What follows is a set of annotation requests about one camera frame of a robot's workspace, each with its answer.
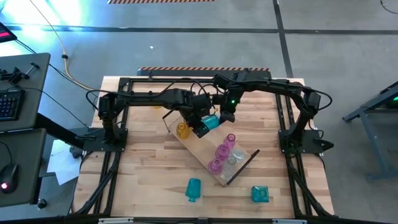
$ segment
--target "red light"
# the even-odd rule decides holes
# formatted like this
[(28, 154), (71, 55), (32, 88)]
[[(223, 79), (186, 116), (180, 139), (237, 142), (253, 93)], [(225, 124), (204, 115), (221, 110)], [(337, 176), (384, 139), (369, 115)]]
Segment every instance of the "red light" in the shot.
[(9, 33), (7, 33), (7, 32), (5, 32), (5, 33), (0, 33), (0, 37), (7, 37), (7, 36), (9, 36), (10, 34)]

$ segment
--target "concrete floor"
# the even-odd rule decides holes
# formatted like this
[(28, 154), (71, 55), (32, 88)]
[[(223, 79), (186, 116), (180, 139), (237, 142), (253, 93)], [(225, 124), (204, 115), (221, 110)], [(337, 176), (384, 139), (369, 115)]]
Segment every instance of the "concrete floor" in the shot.
[[(31, 5), (16, 11), (16, 1), (0, 13), (5, 23), (45, 24)], [(98, 27), (216, 27), (275, 29), (272, 0), (216, 0), (212, 3), (107, 5), (106, 1), (38, 2), (51, 22)], [(398, 3), (388, 7), (398, 11)], [(386, 12), (379, 0), (280, 0), (286, 29), (398, 29), (397, 15)], [(53, 32), (25, 27), (19, 40), (37, 52), (49, 52), (51, 63), (62, 70), (62, 50)], [(105, 75), (135, 75), (138, 67), (269, 67), (273, 77), (286, 77), (277, 34), (186, 34), (60, 32), (70, 56), (70, 71), (86, 85), (99, 88)], [(341, 117), (380, 90), (397, 81), (398, 35), (287, 35), (295, 78), (334, 98), (319, 112), (316, 125), (335, 147), (325, 153), (326, 175), (335, 213), (344, 218), (398, 223), (398, 179), (367, 182), (364, 175), (379, 168), (362, 124), (345, 124)], [(28, 54), (14, 42), (0, 45), (0, 56)], [(85, 123), (93, 109), (85, 92), (49, 69), (44, 90)], [(81, 128), (45, 96), (39, 111), (65, 126)], [(375, 118), (384, 146), (392, 147), (386, 117)], [(388, 117), (389, 123), (397, 121)], [(0, 208), (0, 220), (64, 215), (70, 205), (73, 182), (59, 187), (54, 177), (44, 180), (41, 197), (49, 207), (31, 205)]]

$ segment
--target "keyboard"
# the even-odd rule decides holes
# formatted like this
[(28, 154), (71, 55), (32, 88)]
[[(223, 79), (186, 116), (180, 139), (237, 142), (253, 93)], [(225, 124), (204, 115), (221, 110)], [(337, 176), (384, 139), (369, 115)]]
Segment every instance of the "keyboard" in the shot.
[(0, 90), (0, 121), (16, 121), (24, 102), (25, 90)]

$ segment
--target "butcher block tabletop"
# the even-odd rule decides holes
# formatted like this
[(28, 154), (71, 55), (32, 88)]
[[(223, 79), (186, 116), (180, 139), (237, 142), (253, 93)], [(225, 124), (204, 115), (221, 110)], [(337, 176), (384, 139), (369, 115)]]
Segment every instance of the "butcher block tabletop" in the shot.
[[(117, 91), (120, 78), (104, 77), (101, 89)], [(290, 80), (303, 83), (303, 79)], [(135, 92), (156, 93), (168, 85), (169, 83), (134, 82), (132, 89)], [(189, 89), (190, 86), (191, 83), (176, 83), (172, 88)], [(193, 89), (198, 92), (200, 87), (195, 85)], [(205, 89), (215, 93), (211, 86)], [(297, 119), (299, 111), (293, 102), (292, 106)], [(261, 91), (245, 93), (236, 108), (236, 121), (223, 124), (227, 131), (236, 135), (236, 142), (249, 154), (260, 150), (238, 177), (225, 187), (167, 131), (162, 120), (167, 112), (165, 108), (153, 106), (130, 107), (126, 124), (129, 134), (118, 170), (111, 211), (113, 217), (294, 217), (286, 161), (279, 149), (277, 132), (280, 127), (275, 94)], [(166, 118), (166, 123), (173, 123), (178, 117), (179, 114), (174, 112)], [(287, 116), (285, 123), (289, 128)], [(92, 127), (102, 128), (97, 111)], [(302, 157), (308, 188), (325, 210), (333, 213), (320, 158), (309, 154), (303, 154)], [(75, 210), (83, 206), (97, 187), (103, 158), (104, 152), (94, 152), (83, 163), (75, 190)], [(185, 196), (190, 178), (201, 180), (201, 198), (195, 203), (189, 202)], [(254, 203), (251, 200), (253, 186), (268, 186), (269, 203)], [(301, 190), (297, 194), (304, 213)], [(108, 187), (104, 190), (101, 211), (107, 195)]]

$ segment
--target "white paper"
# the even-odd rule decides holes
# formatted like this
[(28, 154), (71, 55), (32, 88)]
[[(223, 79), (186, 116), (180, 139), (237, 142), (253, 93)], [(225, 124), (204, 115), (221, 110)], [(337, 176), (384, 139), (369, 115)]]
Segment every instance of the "white paper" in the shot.
[(59, 185), (78, 177), (80, 173), (81, 158), (74, 159), (69, 149), (70, 145), (61, 140), (53, 142), (47, 172), (55, 172)]

